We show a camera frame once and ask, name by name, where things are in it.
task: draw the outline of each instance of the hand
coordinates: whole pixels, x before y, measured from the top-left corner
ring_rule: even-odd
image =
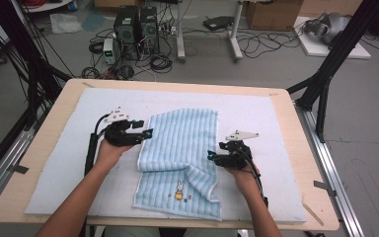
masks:
[[[226,170],[235,178],[236,186],[238,187],[239,191],[242,193],[243,196],[246,196],[253,191],[255,191],[256,193],[259,190],[257,181],[255,180],[255,176],[252,173],[252,170],[249,167],[249,165],[244,167],[242,170],[238,170],[236,168],[226,168]]]
[[[131,147],[133,146],[113,146],[105,139],[102,140],[98,151],[97,162],[95,163],[94,168],[102,168],[103,170],[109,172],[110,169],[118,162],[122,153],[131,149]]]

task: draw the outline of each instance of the white board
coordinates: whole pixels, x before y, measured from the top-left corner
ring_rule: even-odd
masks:
[[[294,27],[297,27],[306,21],[310,20],[308,17],[297,17],[297,20],[294,23]],[[299,36],[301,46],[303,47],[306,55],[308,56],[328,56],[329,50],[328,46],[324,44],[319,38],[315,37],[313,33],[303,33],[301,27],[294,29],[294,33]],[[355,59],[370,59],[371,55],[362,47],[361,44],[357,43],[355,48],[349,54],[347,58]]]
[[[259,138],[245,143],[251,147],[261,170],[270,213],[277,222],[306,221],[270,98],[97,88],[86,89],[82,94],[43,168],[26,213],[51,214],[70,194],[83,178],[89,135],[97,120],[118,106],[128,112],[130,119],[145,120],[144,127],[135,131],[145,129],[147,121],[156,114],[182,108],[208,108],[219,113],[218,141],[225,142],[225,137],[236,129],[258,132]],[[132,207],[141,175],[137,170],[140,149],[141,145],[136,145],[121,156],[100,188],[90,215],[185,218]],[[218,144],[217,151],[227,152],[220,150]],[[250,220],[248,207],[233,177],[223,168],[218,169],[218,176],[213,192],[222,202],[223,220]]]

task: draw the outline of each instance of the embroidered bunny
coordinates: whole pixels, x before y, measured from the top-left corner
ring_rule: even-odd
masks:
[[[184,181],[178,181],[177,191],[175,192],[175,199],[182,200],[183,199],[183,189],[184,189]]]

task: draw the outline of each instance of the human arm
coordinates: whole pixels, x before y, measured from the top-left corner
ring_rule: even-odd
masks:
[[[94,167],[41,227],[37,236],[78,236],[105,177],[121,154],[131,147],[116,147],[105,139],[101,141]]]
[[[261,191],[250,168],[245,167],[242,170],[226,170],[235,178],[236,186],[248,204],[249,211],[251,212],[252,224],[254,225],[255,236],[282,236],[275,221],[272,219],[272,216],[266,208],[261,197]]]

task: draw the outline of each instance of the person's right arm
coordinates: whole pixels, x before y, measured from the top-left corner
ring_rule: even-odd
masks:
[[[248,204],[254,225],[255,236],[274,237],[282,236],[275,221],[272,219],[266,205],[261,197],[260,189],[254,178],[249,172],[249,168],[243,170],[227,169],[235,178],[236,185]]]

